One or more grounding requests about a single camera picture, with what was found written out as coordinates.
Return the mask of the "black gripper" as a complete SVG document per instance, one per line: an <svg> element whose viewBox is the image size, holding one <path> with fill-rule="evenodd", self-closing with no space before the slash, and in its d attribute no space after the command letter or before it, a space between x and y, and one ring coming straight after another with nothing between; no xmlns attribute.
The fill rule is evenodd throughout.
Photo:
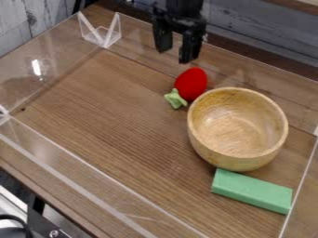
<svg viewBox="0 0 318 238"><path fill-rule="evenodd" d="M172 48L172 32L183 37L179 62L190 63L200 55L206 35L203 0L154 0L151 7L154 43L159 53Z"/></svg>

